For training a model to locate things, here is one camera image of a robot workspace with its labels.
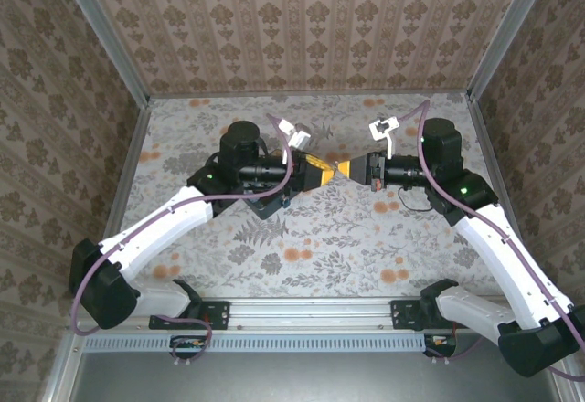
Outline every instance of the patterned wall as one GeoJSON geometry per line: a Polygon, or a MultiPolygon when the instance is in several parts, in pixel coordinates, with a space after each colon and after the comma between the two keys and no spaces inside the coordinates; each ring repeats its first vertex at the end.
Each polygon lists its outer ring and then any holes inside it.
{"type": "Polygon", "coordinates": [[[155,95],[464,88],[511,0],[101,0],[155,95]]]}
{"type": "Polygon", "coordinates": [[[537,0],[481,98],[523,238],[585,302],[585,0],[537,0]]]}
{"type": "Polygon", "coordinates": [[[137,109],[74,0],[0,0],[0,400],[33,400],[99,239],[137,109]]]}

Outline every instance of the floral wallpaper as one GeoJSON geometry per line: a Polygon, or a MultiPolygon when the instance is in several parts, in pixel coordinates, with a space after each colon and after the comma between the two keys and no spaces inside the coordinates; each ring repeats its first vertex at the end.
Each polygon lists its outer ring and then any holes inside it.
{"type": "Polygon", "coordinates": [[[462,89],[511,0],[100,0],[152,95],[462,89]]]}
{"type": "Polygon", "coordinates": [[[137,108],[74,0],[0,0],[0,400],[42,395],[137,108]]]}
{"type": "Polygon", "coordinates": [[[527,247],[585,302],[585,0],[537,0],[480,99],[527,247]]]}
{"type": "MultiPolygon", "coordinates": [[[[307,151],[333,162],[385,149],[371,138],[369,122],[405,114],[427,97],[430,117],[446,117],[461,131],[465,165],[488,178],[462,94],[151,100],[123,226],[170,199],[218,149],[234,121],[257,123],[269,150],[279,141],[266,112],[302,122],[313,135],[307,151]]],[[[397,130],[397,153],[416,154],[417,121],[397,130]]],[[[372,193],[337,175],[265,221],[239,201],[163,250],[142,276],[180,278],[208,297],[418,295],[445,277],[480,294],[501,293],[477,253],[444,218],[409,211],[397,189],[372,193]]],[[[428,206],[422,189],[402,197],[412,208],[428,206]]]]}

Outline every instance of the patterned tablecloth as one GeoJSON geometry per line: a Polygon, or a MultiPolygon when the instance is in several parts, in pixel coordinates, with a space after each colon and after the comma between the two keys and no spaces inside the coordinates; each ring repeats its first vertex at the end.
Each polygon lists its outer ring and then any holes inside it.
{"type": "MultiPolygon", "coordinates": [[[[257,123],[269,150],[279,141],[266,112],[302,122],[313,134],[307,151],[345,160],[386,147],[372,140],[369,121],[404,114],[427,98],[430,117],[450,119],[462,133],[466,167],[488,178],[462,94],[153,100],[123,227],[176,193],[234,121],[257,123]]],[[[417,121],[397,129],[397,153],[416,155],[417,121]]],[[[403,197],[414,208],[428,205],[422,189],[403,197]]],[[[446,277],[475,293],[500,293],[475,251],[442,217],[410,212],[396,189],[372,193],[341,175],[265,221],[238,201],[161,252],[142,275],[178,277],[208,297],[417,295],[446,277]]]]}

